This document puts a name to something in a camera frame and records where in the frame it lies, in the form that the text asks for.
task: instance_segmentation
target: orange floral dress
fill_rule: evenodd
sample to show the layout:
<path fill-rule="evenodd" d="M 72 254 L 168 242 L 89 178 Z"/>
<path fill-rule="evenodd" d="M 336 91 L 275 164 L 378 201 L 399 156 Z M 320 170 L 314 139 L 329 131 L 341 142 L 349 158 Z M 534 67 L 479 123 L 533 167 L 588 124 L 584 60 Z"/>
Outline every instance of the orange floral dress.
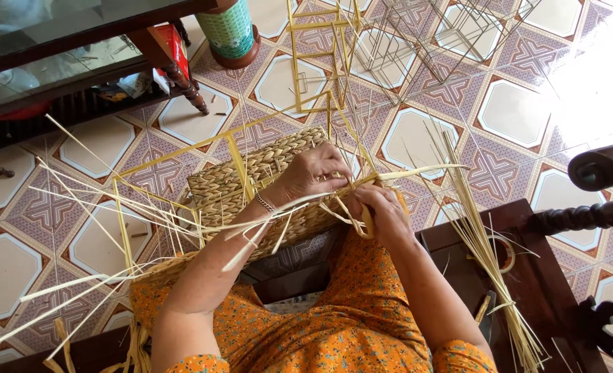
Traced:
<path fill-rule="evenodd" d="M 133 285 L 130 301 L 148 330 L 171 285 Z M 496 372 L 463 341 L 440 347 L 431 363 L 389 253 L 354 230 L 314 307 L 276 315 L 251 285 L 235 285 L 214 311 L 214 336 L 221 357 L 187 356 L 166 372 Z"/>

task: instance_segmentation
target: woman's arm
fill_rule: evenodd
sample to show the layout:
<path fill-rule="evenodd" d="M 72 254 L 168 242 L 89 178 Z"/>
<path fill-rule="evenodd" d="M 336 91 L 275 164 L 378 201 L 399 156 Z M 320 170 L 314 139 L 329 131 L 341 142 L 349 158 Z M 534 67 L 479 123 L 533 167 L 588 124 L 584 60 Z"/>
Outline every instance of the woman's arm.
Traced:
<path fill-rule="evenodd" d="M 376 240 L 389 252 L 410 303 L 410 312 L 432 351 L 451 340 L 474 344 L 492 358 L 491 349 L 463 301 L 417 242 L 394 191 L 371 184 L 358 187 L 350 200 L 373 208 Z"/>
<path fill-rule="evenodd" d="M 324 144 L 296 155 L 282 175 L 260 196 L 277 208 L 301 197 L 333 192 L 346 184 L 343 178 L 331 177 L 333 172 L 350 176 L 341 153 L 331 144 Z M 327 175 L 327 181 L 318 177 Z M 232 224 L 259 220 L 269 212 L 258 201 L 251 201 L 233 219 Z M 246 233 L 252 238 L 260 229 Z M 187 356 L 212 354 L 220 356 L 212 330 L 213 311 L 230 291 L 255 246 L 249 246 L 239 263 L 222 271 L 227 263 L 245 246 L 242 234 L 225 240 L 226 231 L 208 242 L 187 266 L 159 312 L 153 329 L 152 368 L 163 372 L 171 364 Z M 263 239 L 262 232 L 255 243 Z"/>

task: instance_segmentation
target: bundle of straw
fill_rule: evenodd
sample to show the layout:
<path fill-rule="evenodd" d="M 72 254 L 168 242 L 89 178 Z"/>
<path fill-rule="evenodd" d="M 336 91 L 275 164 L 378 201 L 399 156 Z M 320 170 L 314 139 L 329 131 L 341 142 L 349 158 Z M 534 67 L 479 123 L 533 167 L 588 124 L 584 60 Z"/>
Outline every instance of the bundle of straw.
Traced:
<path fill-rule="evenodd" d="M 443 132 L 444 144 L 447 148 L 447 155 L 453 163 L 459 163 L 457 155 L 451 147 L 451 141 L 447 132 Z M 497 250 L 495 249 L 495 241 L 493 247 L 489 241 L 484 223 L 481 221 L 479 210 L 477 209 L 471 190 L 469 188 L 466 177 L 460 168 L 452 168 L 448 172 L 450 180 L 454 184 L 454 189 L 458 195 L 460 207 L 454 206 L 452 210 L 457 216 L 449 216 L 448 209 L 443 208 L 447 219 L 461 237 L 463 242 L 468 246 L 470 252 L 479 265 L 484 268 L 486 273 L 493 282 L 495 292 L 500 301 L 500 305 L 489 310 L 489 313 L 502 309 L 507 319 L 507 328 L 509 330 L 509 340 L 512 346 L 512 354 L 515 352 L 518 355 L 518 362 L 525 369 L 525 372 L 537 373 L 541 367 L 543 369 L 543 357 L 545 348 L 543 344 L 534 334 L 532 328 L 527 325 L 527 322 L 516 308 L 516 302 L 511 300 L 509 290 L 500 273 L 500 268 L 497 264 Z M 443 207 L 441 201 L 433 195 L 440 207 Z"/>

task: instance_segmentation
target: woman's left hand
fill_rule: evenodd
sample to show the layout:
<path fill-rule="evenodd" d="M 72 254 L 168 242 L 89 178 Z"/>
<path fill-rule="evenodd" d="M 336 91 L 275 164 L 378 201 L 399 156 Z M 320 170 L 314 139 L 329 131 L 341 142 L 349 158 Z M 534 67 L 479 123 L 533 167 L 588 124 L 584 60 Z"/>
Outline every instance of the woman's left hand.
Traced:
<path fill-rule="evenodd" d="M 342 177 L 332 175 L 337 171 Z M 326 180 L 318 181 L 325 176 Z M 312 194 L 334 192 L 348 182 L 352 172 L 341 152 L 330 143 L 295 155 L 277 181 L 261 191 L 261 197 L 275 208 Z"/>

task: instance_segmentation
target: woman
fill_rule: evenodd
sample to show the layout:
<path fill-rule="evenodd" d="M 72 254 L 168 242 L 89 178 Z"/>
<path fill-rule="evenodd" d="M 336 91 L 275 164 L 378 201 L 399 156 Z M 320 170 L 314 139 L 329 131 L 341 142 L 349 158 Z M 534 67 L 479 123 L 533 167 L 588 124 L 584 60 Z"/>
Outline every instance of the woman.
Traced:
<path fill-rule="evenodd" d="M 345 186 L 335 171 L 350 176 L 333 145 L 300 153 L 233 224 Z M 250 285 L 233 286 L 253 251 L 222 271 L 246 243 L 240 234 L 215 236 L 176 284 L 134 288 L 137 317 L 152 328 L 152 371 L 429 372 L 428 345 L 435 372 L 494 372 L 477 324 L 415 240 L 400 193 L 361 185 L 349 201 L 357 219 L 361 203 L 373 210 L 376 241 L 351 230 L 327 290 L 307 312 L 274 315 Z"/>

